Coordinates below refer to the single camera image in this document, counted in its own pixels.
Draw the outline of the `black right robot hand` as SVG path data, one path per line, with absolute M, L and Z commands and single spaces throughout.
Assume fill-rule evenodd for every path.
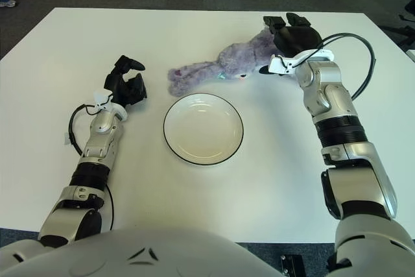
M 288 23 L 281 16 L 263 17 L 274 37 L 274 45 L 283 56 L 292 58 L 300 52 L 319 47 L 322 37 L 306 17 L 287 12 L 286 18 Z

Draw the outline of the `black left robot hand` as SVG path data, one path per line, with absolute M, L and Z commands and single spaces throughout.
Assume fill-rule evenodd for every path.
M 131 69 L 144 71 L 145 66 L 134 59 L 121 55 L 104 83 L 104 89 L 111 91 L 113 95 L 112 102 L 121 105 L 123 108 L 147 98 L 147 89 L 141 73 L 128 80 L 123 78 L 123 75 Z

